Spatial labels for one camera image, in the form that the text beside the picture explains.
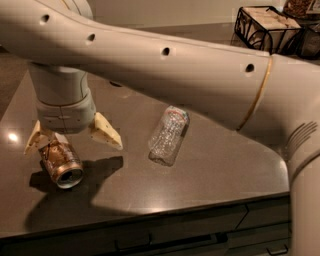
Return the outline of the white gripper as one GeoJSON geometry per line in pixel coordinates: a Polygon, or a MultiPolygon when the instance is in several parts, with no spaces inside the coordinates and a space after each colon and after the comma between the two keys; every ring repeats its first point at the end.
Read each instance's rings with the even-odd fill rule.
{"type": "Polygon", "coordinates": [[[94,141],[117,150],[123,149],[119,133],[100,112],[96,112],[91,91],[81,101],[71,105],[53,106],[37,101],[36,109],[38,120],[26,143],[25,155],[47,146],[54,132],[76,134],[88,126],[94,141]]]}

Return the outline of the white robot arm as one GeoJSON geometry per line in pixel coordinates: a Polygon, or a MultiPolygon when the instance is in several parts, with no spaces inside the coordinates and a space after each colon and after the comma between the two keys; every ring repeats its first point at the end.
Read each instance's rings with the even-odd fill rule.
{"type": "Polygon", "coordinates": [[[287,162],[291,256],[320,254],[320,83],[315,64],[263,51],[97,23],[61,0],[0,0],[10,52],[78,68],[182,105],[287,162]]]}

